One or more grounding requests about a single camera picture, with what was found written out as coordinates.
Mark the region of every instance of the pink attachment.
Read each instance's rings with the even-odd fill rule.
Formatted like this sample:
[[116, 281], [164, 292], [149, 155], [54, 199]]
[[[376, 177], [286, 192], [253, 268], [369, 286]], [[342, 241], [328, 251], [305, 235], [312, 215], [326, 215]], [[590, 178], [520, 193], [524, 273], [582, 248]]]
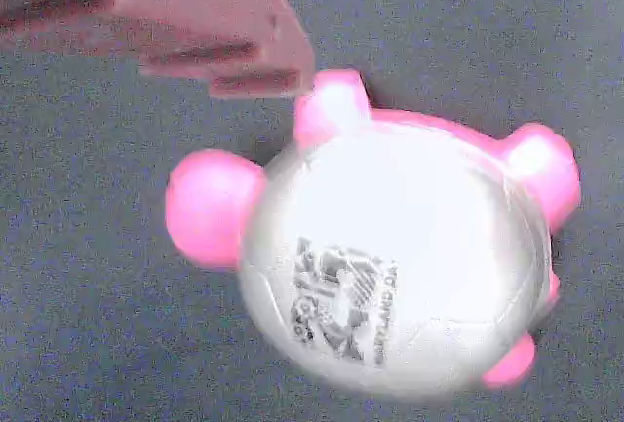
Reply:
[[167, 229], [177, 248], [203, 268], [235, 266], [264, 181], [262, 167], [234, 154], [206, 150], [184, 158], [166, 193]]

